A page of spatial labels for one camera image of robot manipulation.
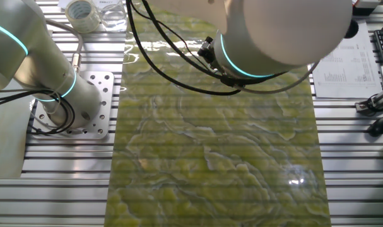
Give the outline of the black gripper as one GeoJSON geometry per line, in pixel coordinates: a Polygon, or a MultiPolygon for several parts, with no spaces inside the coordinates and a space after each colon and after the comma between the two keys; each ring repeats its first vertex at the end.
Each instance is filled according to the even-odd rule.
{"type": "Polygon", "coordinates": [[[214,64],[216,62],[215,51],[212,46],[213,41],[213,38],[206,37],[201,48],[197,52],[197,54],[202,57],[208,64],[214,64]]]}

